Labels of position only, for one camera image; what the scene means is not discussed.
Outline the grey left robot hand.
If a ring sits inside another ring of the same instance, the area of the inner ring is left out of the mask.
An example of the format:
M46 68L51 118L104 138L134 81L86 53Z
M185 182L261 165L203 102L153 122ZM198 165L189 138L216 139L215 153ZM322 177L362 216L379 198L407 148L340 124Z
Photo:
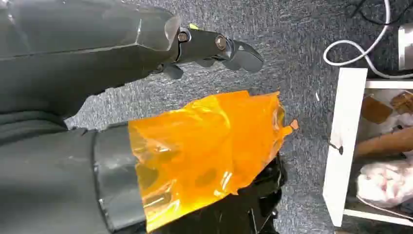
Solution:
M263 58L166 9L122 0L0 3L3 234L273 234L285 183L278 93L220 93L155 117L69 129L85 100L180 63Z

